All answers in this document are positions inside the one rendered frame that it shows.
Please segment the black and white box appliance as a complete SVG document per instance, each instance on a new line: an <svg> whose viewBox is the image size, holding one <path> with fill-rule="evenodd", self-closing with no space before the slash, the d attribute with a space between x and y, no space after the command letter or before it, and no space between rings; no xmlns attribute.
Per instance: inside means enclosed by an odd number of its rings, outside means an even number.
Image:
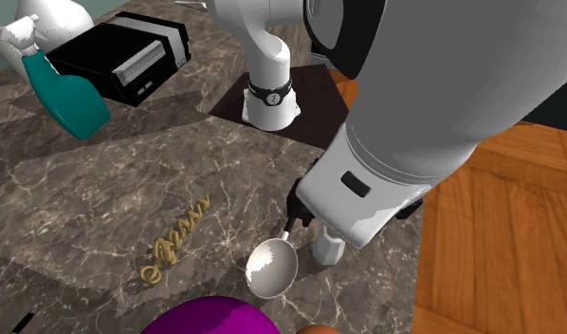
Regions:
<svg viewBox="0 0 567 334"><path fill-rule="evenodd" d="M57 71L137 106L191 60L182 23L121 11L46 54Z"/></svg>

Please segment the silver ladle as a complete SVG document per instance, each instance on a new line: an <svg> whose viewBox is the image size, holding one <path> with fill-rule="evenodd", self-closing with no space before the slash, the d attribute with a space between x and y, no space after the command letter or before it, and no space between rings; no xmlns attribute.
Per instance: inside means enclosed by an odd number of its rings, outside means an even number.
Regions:
<svg viewBox="0 0 567 334"><path fill-rule="evenodd" d="M258 245L247 260L247 286L259 298L273 299L284 294L296 279L298 255L287 241L295 221L295 217L289 217L280 235Z"/></svg>

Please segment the small black stick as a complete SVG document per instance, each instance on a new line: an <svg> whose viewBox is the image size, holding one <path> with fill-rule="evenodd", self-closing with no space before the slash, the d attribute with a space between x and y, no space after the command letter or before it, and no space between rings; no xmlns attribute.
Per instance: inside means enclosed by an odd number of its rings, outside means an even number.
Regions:
<svg viewBox="0 0 567 334"><path fill-rule="evenodd" d="M10 332L10 334L20 334L23 329L30 323L30 321L33 319L33 317L35 316L35 312L34 311L30 311L28 312L18 323L17 325L12 329L12 331Z"/></svg>

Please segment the orange-brown round thing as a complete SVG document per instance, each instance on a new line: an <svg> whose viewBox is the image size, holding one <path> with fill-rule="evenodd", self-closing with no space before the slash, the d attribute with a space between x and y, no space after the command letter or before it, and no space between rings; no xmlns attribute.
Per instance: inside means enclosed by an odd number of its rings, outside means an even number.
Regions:
<svg viewBox="0 0 567 334"><path fill-rule="evenodd" d="M299 329L296 334L340 334L340 332L328 325L307 325Z"/></svg>

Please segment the teal spray bottle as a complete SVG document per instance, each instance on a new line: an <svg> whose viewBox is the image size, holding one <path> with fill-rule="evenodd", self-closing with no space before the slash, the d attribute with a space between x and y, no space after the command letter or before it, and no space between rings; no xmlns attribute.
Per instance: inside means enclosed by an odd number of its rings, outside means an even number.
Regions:
<svg viewBox="0 0 567 334"><path fill-rule="evenodd" d="M42 106L64 130L87 139L110 120L110 112L93 84L83 77L62 75L36 46L36 23L31 14L0 28L0 41L18 49L28 80Z"/></svg>

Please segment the white rounded jug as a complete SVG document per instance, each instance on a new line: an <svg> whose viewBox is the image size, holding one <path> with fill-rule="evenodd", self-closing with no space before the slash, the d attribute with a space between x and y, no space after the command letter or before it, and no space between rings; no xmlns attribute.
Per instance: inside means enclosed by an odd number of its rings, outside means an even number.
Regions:
<svg viewBox="0 0 567 334"><path fill-rule="evenodd" d="M18 0L15 20L38 17L35 22L33 46L48 53L94 26L84 7L72 0ZM10 43L0 41L0 55L13 70L30 84L22 63L22 52Z"/></svg>

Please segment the purple round ball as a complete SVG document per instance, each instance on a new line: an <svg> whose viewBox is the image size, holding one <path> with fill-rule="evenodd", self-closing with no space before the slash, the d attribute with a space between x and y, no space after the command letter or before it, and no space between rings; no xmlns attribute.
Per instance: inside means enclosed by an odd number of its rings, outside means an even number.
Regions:
<svg viewBox="0 0 567 334"><path fill-rule="evenodd" d="M189 300L152 321L141 334L281 334L255 306L232 297Z"/></svg>

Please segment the dark robot stand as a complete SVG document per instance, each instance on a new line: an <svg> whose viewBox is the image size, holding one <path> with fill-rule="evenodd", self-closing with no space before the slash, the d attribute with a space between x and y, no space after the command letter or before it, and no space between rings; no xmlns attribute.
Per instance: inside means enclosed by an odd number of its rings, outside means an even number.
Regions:
<svg viewBox="0 0 567 334"><path fill-rule="evenodd" d="M274 134L326 149L347 117L346 103L324 65L292 67L290 74L301 113L289 126ZM252 127L242 120L243 89L247 88L247 80L248 73L244 72L210 114Z"/></svg>

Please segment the gold spiral corkscrew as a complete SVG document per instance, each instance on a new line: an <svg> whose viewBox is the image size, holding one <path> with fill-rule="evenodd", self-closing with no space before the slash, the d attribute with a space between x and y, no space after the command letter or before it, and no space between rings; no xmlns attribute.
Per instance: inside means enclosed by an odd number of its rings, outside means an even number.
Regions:
<svg viewBox="0 0 567 334"><path fill-rule="evenodd" d="M176 263L176 255L182 249L185 238L194 232L197 223L209 208L208 195L197 198L195 205L190 204L188 210L176 218L165 236L155 239L152 246L153 264L139 270L139 277L144 283L157 284L161 280L164 266L170 267Z"/></svg>

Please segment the white faceted shaker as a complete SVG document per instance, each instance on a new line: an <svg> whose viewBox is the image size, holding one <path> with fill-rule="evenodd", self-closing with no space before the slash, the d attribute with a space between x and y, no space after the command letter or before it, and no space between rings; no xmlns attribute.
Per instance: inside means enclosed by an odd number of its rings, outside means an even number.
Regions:
<svg viewBox="0 0 567 334"><path fill-rule="evenodd" d="M325 225L312 244L313 257L324 266L334 266L342 257L345 241L340 235Z"/></svg>

